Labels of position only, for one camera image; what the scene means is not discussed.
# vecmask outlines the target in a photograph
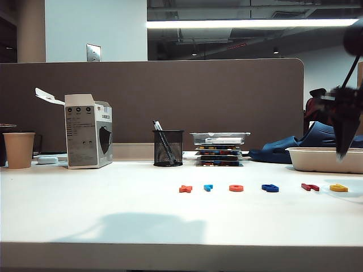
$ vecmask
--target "stacked boxes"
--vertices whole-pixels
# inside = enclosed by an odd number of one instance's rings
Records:
[[[250,133],[191,133],[196,145],[197,166],[242,166],[240,145]]]

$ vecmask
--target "paper cup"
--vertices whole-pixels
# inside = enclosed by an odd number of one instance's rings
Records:
[[[35,133],[3,133],[3,135],[9,168],[21,169],[30,167]]]

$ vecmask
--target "cubicle partition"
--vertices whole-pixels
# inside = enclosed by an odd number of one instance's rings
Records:
[[[6,63],[0,65],[0,122],[43,136],[43,150],[66,150],[64,100],[92,94],[113,111],[113,142],[153,142],[152,120],[191,132],[251,132],[243,149],[303,132],[303,64],[294,58],[217,61]]]

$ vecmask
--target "light switch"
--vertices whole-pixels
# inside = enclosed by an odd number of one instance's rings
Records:
[[[87,44],[87,61],[101,61],[101,46]]]

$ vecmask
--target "blue slipper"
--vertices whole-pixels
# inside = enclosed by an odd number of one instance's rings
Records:
[[[250,150],[248,156],[260,162],[291,164],[290,153],[285,150],[288,147],[336,147],[334,128],[314,122],[300,140],[290,136],[277,142],[267,143],[262,150]],[[351,147],[363,148],[363,135],[355,136]]]

